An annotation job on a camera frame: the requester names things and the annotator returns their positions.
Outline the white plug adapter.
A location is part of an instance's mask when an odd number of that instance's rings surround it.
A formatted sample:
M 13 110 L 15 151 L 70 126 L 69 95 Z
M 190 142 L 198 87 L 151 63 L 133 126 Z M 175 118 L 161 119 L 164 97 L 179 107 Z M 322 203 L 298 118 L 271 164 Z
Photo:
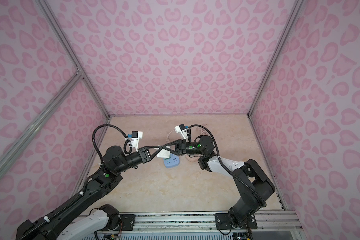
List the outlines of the white plug adapter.
M 167 150 L 161 150 L 158 154 L 157 154 L 158 158 L 161 159 L 170 159 L 171 158 L 171 152 L 167 151 Z

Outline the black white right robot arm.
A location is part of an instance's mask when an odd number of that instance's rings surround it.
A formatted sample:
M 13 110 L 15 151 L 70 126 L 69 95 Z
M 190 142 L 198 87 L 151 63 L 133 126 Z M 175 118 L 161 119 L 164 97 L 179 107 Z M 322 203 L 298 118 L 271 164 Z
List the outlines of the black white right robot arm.
M 249 230 L 255 213 L 267 206 L 267 200 L 276 191 L 264 170 L 252 159 L 237 162 L 222 158 L 215 137 L 204 126 L 181 124 L 175 127 L 175 132 L 182 138 L 162 145 L 162 151 L 176 156 L 196 155 L 202 170 L 232 178 L 240 198 L 228 210 L 226 224 L 232 229 Z

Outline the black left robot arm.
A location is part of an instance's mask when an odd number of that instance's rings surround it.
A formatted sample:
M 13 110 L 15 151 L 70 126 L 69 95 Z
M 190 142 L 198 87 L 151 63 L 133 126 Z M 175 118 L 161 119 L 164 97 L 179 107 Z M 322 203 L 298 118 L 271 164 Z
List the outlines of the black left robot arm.
M 103 159 L 96 144 L 95 136 L 98 130 L 105 127 L 116 129 L 125 140 L 128 139 L 128 136 L 114 125 L 103 124 L 96 127 L 92 134 L 92 142 L 100 157 L 101 166 L 84 180 L 83 187 L 78 193 L 55 210 L 33 223 L 29 220 L 24 221 L 17 229 L 17 240 L 56 240 L 84 210 L 109 194 L 121 182 L 123 179 L 122 172 L 150 162 L 163 149 L 162 146 L 147 146 L 125 155 L 122 148 L 114 146 L 109 148 L 111 156 Z

